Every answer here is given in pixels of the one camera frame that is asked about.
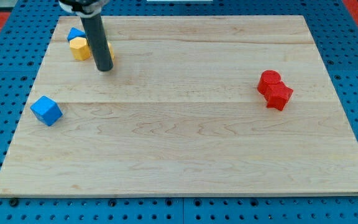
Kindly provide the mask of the robot arm end white collar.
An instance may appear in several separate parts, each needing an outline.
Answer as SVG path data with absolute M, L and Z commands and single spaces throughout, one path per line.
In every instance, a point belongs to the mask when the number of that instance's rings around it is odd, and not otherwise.
M 110 0 L 59 0 L 60 7 L 68 12 L 75 13 L 80 17 L 93 17 L 99 14 L 102 8 L 107 5 Z

